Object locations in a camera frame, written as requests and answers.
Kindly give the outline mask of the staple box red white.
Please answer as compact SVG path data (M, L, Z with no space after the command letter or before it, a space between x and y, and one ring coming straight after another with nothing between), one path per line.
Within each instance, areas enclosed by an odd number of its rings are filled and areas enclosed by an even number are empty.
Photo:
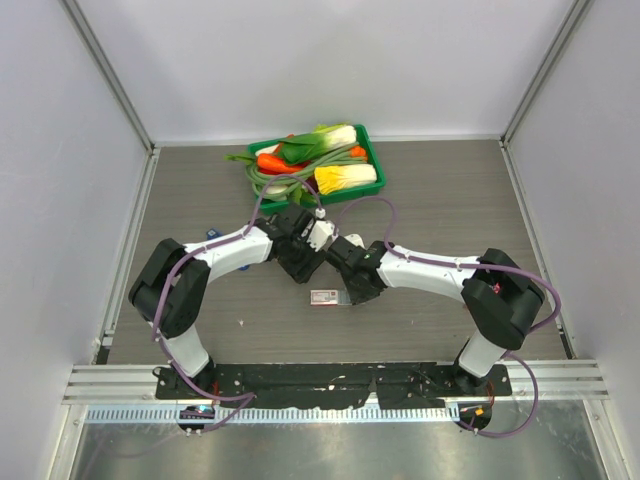
M347 306L351 304L345 289L313 289L310 291L311 306Z

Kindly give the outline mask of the blue stapler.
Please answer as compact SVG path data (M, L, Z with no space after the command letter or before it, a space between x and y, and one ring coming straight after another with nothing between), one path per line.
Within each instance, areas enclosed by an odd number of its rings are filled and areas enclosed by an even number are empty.
M210 228L207 232L206 232L206 240L207 241L213 241L217 238L220 238L224 236L224 233L215 229L215 228ZM244 265L238 268L239 271L246 271L250 268L249 265Z

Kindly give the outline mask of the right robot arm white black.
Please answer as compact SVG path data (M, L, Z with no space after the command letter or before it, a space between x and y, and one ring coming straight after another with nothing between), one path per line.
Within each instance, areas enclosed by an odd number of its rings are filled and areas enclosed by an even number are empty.
M365 248L339 236L326 261L341 275L354 305L387 288L421 290L464 304L476 330L456 357L451 380L465 395L488 383L505 353L521 348L545 301L543 291L499 249L478 257L446 257L383 241Z

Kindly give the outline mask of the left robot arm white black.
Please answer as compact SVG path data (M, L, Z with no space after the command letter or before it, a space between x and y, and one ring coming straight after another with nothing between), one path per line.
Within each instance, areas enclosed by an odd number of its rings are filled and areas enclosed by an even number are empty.
M190 398L214 398L216 364L195 323L207 287L241 267L277 262L295 283L308 282L324 262L335 224L322 208L290 204L268 218L253 218L214 240L161 241L129 291L129 302L151 327L151 339L177 373Z

